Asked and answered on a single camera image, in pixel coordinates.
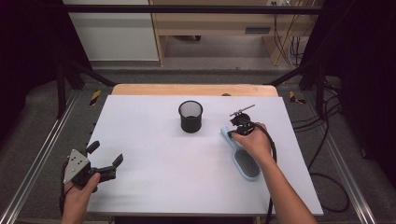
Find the human hand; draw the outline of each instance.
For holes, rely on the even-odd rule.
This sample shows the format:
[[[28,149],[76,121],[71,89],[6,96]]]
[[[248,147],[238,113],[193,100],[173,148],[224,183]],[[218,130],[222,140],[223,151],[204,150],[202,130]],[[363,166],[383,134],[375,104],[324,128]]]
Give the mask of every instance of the human hand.
[[[100,174],[94,174],[84,189],[78,189],[71,181],[64,185],[67,192],[62,224],[81,224],[87,216],[87,206],[93,190],[98,186]]]
[[[259,122],[256,124],[267,130],[264,124]],[[271,143],[265,133],[263,133],[259,128],[255,127],[253,132],[248,135],[232,133],[232,137],[259,163],[266,161],[268,158],[272,159]]]

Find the human arm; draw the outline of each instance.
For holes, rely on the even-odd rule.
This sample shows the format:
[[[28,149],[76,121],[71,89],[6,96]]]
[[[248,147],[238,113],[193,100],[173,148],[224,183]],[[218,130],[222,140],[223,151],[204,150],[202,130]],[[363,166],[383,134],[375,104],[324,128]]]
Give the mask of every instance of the human arm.
[[[81,224],[87,216],[87,206],[93,190],[97,187],[100,174],[94,174],[84,189],[79,189],[70,181],[64,185],[67,192],[64,202],[62,224]]]
[[[233,139],[259,163],[276,210],[279,223],[317,223],[271,156],[271,144],[260,129],[249,135],[233,133]]]

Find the person's left hand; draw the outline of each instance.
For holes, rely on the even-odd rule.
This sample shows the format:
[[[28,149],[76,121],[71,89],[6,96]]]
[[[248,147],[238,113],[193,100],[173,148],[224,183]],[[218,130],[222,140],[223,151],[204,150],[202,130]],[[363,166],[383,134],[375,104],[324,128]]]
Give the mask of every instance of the person's left hand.
[[[94,174],[84,189],[79,189],[70,181],[64,185],[67,192],[64,202],[63,224],[81,224],[87,216],[87,206],[93,190],[98,186],[100,174]]]

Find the white table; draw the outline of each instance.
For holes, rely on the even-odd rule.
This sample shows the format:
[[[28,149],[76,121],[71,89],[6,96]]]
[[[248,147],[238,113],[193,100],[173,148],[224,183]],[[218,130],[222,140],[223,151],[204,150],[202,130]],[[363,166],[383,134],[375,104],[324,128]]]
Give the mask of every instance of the white table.
[[[180,129],[178,106],[186,100],[204,108],[198,133]],[[111,216],[259,216],[268,209],[262,176],[246,181],[219,129],[230,114],[249,105],[252,121],[267,125],[278,165],[314,215],[318,197],[280,97],[199,95],[110,95],[92,134],[101,146],[92,166],[108,166],[122,153],[117,178],[100,184],[88,212]]]

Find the white cabinet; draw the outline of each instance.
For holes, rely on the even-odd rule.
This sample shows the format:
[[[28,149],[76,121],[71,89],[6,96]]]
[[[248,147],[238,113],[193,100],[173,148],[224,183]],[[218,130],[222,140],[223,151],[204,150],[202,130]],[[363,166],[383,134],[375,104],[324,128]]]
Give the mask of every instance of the white cabinet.
[[[147,0],[64,0],[65,4],[148,5]],[[90,61],[158,61],[151,15],[69,13]]]

